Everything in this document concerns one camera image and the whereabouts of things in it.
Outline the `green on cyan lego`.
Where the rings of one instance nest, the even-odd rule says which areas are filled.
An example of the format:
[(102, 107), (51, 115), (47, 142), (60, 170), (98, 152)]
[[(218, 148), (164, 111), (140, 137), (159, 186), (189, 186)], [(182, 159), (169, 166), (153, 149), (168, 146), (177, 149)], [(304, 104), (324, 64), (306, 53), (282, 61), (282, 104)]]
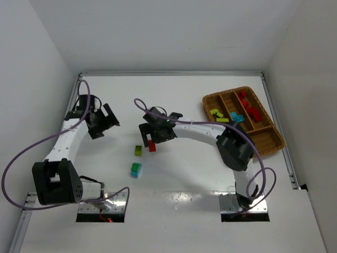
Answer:
[(137, 162), (132, 163), (131, 172), (130, 172), (131, 176), (134, 178), (138, 178), (141, 173), (141, 169), (142, 169), (141, 163), (137, 163)]

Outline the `lime lego with green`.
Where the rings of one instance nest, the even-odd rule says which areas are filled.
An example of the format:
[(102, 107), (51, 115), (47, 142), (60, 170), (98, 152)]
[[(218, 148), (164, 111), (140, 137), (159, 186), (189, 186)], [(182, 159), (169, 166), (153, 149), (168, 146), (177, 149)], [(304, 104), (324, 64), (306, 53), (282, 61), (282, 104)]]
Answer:
[(217, 115), (218, 113), (219, 113), (219, 110), (218, 110), (218, 109), (212, 109), (212, 110), (210, 110), (210, 114), (211, 114), (212, 116)]

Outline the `lime lego brick stack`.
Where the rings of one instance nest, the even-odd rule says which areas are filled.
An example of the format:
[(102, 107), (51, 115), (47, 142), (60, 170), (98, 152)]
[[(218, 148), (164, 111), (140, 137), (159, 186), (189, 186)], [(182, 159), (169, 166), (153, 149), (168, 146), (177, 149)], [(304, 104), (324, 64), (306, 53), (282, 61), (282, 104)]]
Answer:
[(229, 123), (228, 118), (216, 118), (216, 122)]

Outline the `cyan lego brick stack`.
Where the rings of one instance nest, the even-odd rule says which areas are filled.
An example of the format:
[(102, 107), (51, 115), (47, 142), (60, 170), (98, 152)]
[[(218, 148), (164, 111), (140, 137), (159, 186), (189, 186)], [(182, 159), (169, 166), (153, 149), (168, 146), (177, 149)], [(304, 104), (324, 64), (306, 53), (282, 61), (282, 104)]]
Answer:
[(244, 122), (244, 116), (242, 116), (242, 115), (237, 115), (237, 116), (234, 116), (233, 117), (233, 121), (235, 121), (235, 122)]

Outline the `small red lego brick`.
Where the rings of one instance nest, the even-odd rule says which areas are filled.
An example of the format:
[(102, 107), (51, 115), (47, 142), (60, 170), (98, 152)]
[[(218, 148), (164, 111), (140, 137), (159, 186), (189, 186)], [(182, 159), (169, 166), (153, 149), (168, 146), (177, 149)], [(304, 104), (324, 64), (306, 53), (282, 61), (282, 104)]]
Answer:
[(239, 97), (240, 100), (245, 99), (246, 98), (246, 92), (245, 91), (239, 91), (238, 97)]

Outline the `red lego base brick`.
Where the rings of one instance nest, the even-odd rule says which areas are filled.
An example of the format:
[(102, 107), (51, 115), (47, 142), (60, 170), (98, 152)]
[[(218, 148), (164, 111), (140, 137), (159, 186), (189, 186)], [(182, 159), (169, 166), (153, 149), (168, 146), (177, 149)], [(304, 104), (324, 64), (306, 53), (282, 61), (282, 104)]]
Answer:
[(247, 101), (241, 100), (241, 103), (245, 109), (248, 109), (250, 107), (250, 104)]

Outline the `red long lego brick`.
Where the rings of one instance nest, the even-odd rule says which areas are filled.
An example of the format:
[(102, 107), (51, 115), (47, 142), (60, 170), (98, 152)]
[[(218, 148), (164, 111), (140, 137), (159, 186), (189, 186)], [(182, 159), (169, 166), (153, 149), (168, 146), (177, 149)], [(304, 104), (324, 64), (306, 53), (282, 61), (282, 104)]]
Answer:
[(255, 121), (255, 122), (261, 122), (262, 116), (257, 108), (250, 107), (246, 109), (247, 114)]

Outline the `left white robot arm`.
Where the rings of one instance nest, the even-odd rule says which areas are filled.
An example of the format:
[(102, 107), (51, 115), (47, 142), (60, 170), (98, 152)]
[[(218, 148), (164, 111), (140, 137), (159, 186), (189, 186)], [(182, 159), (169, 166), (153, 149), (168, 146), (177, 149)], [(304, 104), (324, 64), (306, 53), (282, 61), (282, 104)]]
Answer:
[(44, 161), (34, 163), (32, 174), (39, 203), (65, 205), (96, 200), (103, 195), (102, 182), (79, 176), (74, 161), (86, 135), (95, 140), (120, 123), (110, 106), (96, 105), (94, 95), (80, 95), (78, 105), (68, 111), (61, 134)]

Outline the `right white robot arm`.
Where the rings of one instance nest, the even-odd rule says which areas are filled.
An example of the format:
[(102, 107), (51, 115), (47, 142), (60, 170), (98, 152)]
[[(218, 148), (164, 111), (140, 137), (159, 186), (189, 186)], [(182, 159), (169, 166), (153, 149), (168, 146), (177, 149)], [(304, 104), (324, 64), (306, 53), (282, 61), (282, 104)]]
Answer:
[(242, 209), (247, 210), (257, 196), (259, 185), (252, 169), (253, 141), (236, 122), (223, 126), (214, 123), (198, 124), (180, 113), (173, 112), (168, 118), (157, 108), (143, 116), (145, 123), (139, 130), (144, 146), (159, 144), (175, 138), (187, 138), (203, 142), (218, 149), (223, 163), (233, 171), (235, 194)]

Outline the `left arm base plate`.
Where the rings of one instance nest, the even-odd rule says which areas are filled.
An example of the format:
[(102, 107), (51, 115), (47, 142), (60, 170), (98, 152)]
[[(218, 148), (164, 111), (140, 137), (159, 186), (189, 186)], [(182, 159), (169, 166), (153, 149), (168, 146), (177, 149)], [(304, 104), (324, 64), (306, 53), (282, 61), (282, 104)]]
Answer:
[(125, 211), (127, 200), (128, 193), (127, 191), (123, 191), (102, 203), (80, 203), (77, 213), (85, 215), (98, 215), (101, 212), (102, 214), (121, 215)]

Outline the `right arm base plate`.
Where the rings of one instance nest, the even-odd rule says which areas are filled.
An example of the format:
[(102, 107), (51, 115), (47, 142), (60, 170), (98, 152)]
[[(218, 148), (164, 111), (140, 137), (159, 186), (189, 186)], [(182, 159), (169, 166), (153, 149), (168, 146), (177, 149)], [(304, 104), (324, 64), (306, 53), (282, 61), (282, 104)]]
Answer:
[[(219, 203), (221, 214), (235, 214), (243, 211), (239, 205), (235, 192), (219, 192)], [(264, 194), (256, 198), (251, 205), (249, 205), (247, 213), (268, 213), (268, 207)]]

